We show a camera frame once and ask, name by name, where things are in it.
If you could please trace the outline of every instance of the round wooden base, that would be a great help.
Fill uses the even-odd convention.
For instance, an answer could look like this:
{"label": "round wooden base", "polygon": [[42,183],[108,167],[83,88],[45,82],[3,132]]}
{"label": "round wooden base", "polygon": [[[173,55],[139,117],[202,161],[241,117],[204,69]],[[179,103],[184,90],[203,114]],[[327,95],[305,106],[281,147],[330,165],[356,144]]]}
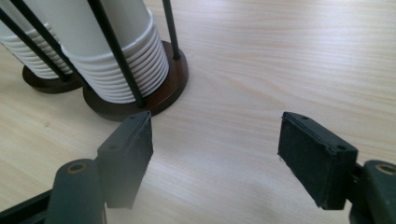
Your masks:
{"label": "round wooden base", "polygon": [[73,91],[81,87],[81,82],[75,74],[70,75],[66,82],[56,79],[43,79],[37,77],[28,67],[24,66],[22,70],[23,80],[36,91],[57,94]]}
{"label": "round wooden base", "polygon": [[182,51],[180,51],[181,58],[175,61],[171,44],[163,41],[163,47],[169,62],[169,72],[161,87],[145,97],[147,102],[145,107],[139,108],[136,102],[122,105],[113,104],[100,98],[95,91],[83,88],[84,99],[88,106],[99,116],[115,121],[123,121],[131,114],[144,110],[149,110],[151,115],[164,111],[177,100],[186,87],[189,68],[186,56]]}

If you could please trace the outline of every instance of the light wood surface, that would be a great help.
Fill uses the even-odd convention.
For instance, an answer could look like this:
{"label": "light wood surface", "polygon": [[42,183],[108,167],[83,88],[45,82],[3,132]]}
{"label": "light wood surface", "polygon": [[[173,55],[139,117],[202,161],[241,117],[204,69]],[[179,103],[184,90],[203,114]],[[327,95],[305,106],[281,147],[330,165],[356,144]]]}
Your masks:
{"label": "light wood surface", "polygon": [[[162,2],[145,1],[168,40]],[[277,143],[283,111],[315,119],[396,163],[394,1],[173,0],[190,79],[152,119],[154,155],[132,211],[109,223],[348,223],[323,211]],[[57,169],[96,149],[119,123],[82,90],[48,95],[0,48],[0,210],[51,188]]]}

